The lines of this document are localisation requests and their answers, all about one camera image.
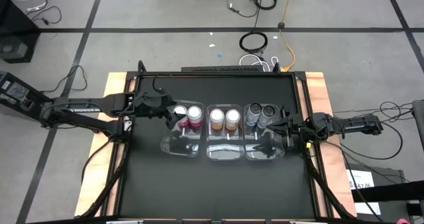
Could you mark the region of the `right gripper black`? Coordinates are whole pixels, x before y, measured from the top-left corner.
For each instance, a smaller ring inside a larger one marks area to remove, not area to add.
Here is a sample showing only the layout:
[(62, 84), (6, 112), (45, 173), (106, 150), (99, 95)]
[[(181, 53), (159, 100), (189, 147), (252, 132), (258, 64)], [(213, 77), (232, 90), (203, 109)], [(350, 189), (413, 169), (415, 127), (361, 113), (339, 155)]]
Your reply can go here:
[(278, 133), (279, 135), (297, 135), (302, 141), (313, 140), (313, 134), (310, 127), (310, 118), (303, 118), (301, 114), (291, 116), (291, 110), (284, 105), (280, 109), (281, 121), (288, 123), (272, 123), (266, 126), (267, 129)]

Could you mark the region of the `black power strip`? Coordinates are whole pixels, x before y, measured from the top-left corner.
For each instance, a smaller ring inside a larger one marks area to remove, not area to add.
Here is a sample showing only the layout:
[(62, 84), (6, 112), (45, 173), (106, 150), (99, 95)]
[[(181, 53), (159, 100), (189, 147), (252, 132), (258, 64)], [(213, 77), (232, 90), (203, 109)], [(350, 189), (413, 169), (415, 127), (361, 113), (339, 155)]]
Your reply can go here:
[(263, 72), (262, 66), (199, 66), (183, 67), (181, 72)]

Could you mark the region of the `black diagonal frame strut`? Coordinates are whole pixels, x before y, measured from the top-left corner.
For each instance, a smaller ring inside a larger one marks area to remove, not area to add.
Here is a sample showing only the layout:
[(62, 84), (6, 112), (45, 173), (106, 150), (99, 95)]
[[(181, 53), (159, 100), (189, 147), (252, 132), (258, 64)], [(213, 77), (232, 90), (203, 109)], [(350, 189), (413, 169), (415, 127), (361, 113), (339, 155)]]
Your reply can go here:
[(97, 197), (97, 199), (91, 204), (89, 209), (82, 214), (82, 217), (94, 217), (99, 208), (102, 206), (103, 202), (105, 201), (106, 197), (109, 195), (110, 191), (112, 190), (112, 187), (115, 185), (115, 182), (121, 177), (123, 173), (123, 166), (125, 165), (125, 160), (122, 159), (113, 173), (111, 179), (106, 183), (105, 187)]
[(305, 155), (307, 173), (318, 183), (319, 187), (321, 188), (323, 192), (323, 196), (325, 197), (325, 200), (327, 200), (329, 205), (334, 208), (334, 210), (339, 214), (341, 219), (355, 219), (355, 217), (352, 216), (345, 209), (345, 207), (338, 201), (334, 193), (328, 187), (326, 181), (324, 181), (318, 169), (316, 169), (316, 167), (314, 166), (311, 159), (310, 152), (308, 150), (305, 150), (304, 155)]

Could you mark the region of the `black computer box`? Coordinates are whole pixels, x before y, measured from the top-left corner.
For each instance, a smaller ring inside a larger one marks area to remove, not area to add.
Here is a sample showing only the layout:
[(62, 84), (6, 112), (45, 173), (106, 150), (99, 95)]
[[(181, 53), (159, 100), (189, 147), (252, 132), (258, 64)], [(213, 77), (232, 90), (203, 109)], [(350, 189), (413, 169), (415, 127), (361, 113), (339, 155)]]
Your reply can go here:
[(30, 121), (41, 121), (44, 104), (52, 99), (12, 73), (0, 71), (0, 114)]

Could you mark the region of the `clear plastic bin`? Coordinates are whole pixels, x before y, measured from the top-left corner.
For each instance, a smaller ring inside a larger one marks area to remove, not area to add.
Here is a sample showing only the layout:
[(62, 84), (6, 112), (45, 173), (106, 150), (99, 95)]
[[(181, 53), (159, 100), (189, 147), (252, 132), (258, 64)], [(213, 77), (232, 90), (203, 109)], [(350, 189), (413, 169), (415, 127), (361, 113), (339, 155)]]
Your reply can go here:
[[(262, 108), (271, 105), (276, 113), (272, 120), (272, 123), (279, 121), (278, 106), (274, 104), (261, 104)], [(283, 156), (285, 153), (282, 137), (278, 133), (271, 131), (270, 129), (261, 129), (255, 124), (255, 126), (247, 126), (245, 123), (245, 115), (247, 106), (244, 106), (244, 121), (243, 121), (243, 133), (244, 133), (244, 149), (246, 157), (249, 160), (264, 161), (274, 160), (279, 156)]]
[[(214, 109), (221, 109), (226, 115), (230, 109), (236, 109), (240, 113), (240, 123), (235, 131), (228, 131), (223, 128), (215, 131), (210, 125), (210, 112)], [(206, 153), (208, 157), (215, 161), (238, 160), (244, 155), (244, 135), (242, 127), (241, 107), (236, 104), (214, 104), (207, 107), (206, 114)]]
[[(185, 100), (178, 101), (180, 101), (180, 105), (185, 106), (187, 110), (193, 105), (200, 107), (203, 111), (204, 120), (205, 109), (202, 103)], [(203, 123), (202, 126), (198, 128), (192, 128), (190, 123), (186, 127), (179, 127), (178, 124), (176, 124), (173, 129), (168, 129), (164, 133), (160, 148), (163, 152), (168, 154), (190, 158), (195, 157), (198, 154), (199, 146), (203, 138), (202, 130)]]

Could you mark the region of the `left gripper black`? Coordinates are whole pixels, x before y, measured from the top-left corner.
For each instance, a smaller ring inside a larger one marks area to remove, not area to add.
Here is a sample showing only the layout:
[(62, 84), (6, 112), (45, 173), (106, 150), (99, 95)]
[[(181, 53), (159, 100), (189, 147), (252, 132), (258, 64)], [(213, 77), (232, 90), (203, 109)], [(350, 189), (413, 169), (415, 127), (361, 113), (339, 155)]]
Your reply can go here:
[(168, 93), (160, 95), (148, 95), (143, 93), (135, 97), (133, 102), (135, 117), (166, 117), (166, 126), (173, 129), (181, 119), (180, 114), (170, 113), (168, 108), (173, 109), (180, 101), (173, 100)]

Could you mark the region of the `white printed label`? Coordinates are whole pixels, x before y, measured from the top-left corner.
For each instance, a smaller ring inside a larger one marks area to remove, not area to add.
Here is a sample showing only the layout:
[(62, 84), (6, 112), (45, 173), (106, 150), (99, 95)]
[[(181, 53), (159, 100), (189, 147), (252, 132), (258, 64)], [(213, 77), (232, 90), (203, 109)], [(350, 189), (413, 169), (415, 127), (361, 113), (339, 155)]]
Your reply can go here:
[(360, 170), (347, 170), (349, 186), (352, 190), (374, 187), (372, 173)]

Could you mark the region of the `black equipment box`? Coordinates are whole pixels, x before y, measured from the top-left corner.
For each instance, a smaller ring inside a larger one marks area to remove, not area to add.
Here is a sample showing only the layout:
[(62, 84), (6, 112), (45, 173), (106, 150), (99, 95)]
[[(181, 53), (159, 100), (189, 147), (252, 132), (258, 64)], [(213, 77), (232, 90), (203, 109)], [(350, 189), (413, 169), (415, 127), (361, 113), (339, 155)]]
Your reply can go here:
[(358, 214), (363, 221), (396, 223), (406, 219), (411, 224), (424, 224), (424, 179), (408, 180), (403, 171), (361, 164), (347, 164), (346, 170), (372, 173), (374, 187), (352, 190), (354, 203), (377, 202), (380, 215)]

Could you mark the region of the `white paper sheet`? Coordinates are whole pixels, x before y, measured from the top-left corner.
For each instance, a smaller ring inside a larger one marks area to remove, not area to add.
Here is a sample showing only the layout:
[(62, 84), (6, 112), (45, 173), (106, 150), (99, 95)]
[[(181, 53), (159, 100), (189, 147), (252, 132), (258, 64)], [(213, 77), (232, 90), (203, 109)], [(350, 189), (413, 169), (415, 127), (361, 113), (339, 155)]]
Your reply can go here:
[(380, 205), (377, 202), (369, 202), (368, 204), (363, 202), (358, 202), (354, 204), (356, 212), (361, 214), (369, 214), (372, 215), (375, 213), (376, 215), (380, 215)]

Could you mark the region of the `black cabinet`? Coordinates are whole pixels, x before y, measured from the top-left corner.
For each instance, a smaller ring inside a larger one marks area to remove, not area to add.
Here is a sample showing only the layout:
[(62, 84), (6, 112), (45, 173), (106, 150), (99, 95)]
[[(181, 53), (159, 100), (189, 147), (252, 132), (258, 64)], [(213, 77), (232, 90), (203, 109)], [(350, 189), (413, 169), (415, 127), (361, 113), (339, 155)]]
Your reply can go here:
[(0, 59), (9, 64), (32, 60), (40, 29), (11, 0), (0, 0)]

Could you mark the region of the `orange spice jar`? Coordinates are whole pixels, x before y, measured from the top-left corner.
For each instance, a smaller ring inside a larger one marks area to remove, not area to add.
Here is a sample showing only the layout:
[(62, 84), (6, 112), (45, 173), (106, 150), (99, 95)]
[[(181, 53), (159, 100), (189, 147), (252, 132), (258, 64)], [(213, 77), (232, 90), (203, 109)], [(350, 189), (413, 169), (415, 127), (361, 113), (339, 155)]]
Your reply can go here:
[(230, 109), (225, 115), (225, 128), (228, 131), (235, 131), (238, 129), (240, 123), (240, 113), (236, 109)]

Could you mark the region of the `grey post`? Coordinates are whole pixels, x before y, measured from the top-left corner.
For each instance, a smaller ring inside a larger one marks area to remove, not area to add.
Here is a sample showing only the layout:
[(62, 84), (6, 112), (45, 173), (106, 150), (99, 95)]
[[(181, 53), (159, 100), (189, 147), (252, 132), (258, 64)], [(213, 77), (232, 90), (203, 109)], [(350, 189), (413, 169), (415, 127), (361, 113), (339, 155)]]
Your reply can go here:
[(424, 100), (415, 100), (412, 102), (412, 111), (417, 130), (419, 133), (421, 146), (424, 150)]

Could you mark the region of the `black table frame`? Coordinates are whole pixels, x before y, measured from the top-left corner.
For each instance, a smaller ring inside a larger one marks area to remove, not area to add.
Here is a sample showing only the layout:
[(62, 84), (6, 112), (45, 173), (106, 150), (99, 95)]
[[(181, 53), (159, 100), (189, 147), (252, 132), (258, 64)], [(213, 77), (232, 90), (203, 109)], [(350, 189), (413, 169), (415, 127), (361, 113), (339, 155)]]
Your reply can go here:
[[(174, 99), (245, 106), (254, 102), (299, 112), (292, 75), (242, 72), (146, 73), (138, 88)], [(312, 219), (317, 204), (297, 154), (272, 161), (215, 161), (202, 139), (195, 157), (162, 151), (162, 119), (136, 118), (129, 142), (119, 215), (133, 219)]]

